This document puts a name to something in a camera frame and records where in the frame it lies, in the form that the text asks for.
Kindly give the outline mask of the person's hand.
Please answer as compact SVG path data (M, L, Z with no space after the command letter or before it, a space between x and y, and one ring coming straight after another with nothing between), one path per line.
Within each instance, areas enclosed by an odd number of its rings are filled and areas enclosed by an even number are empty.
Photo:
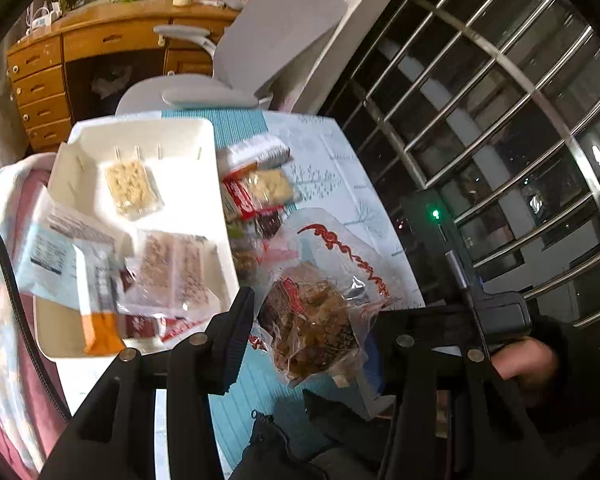
M540 388L558 367L553 350L531 337L501 348L491 363L504 380L517 379L527 388Z

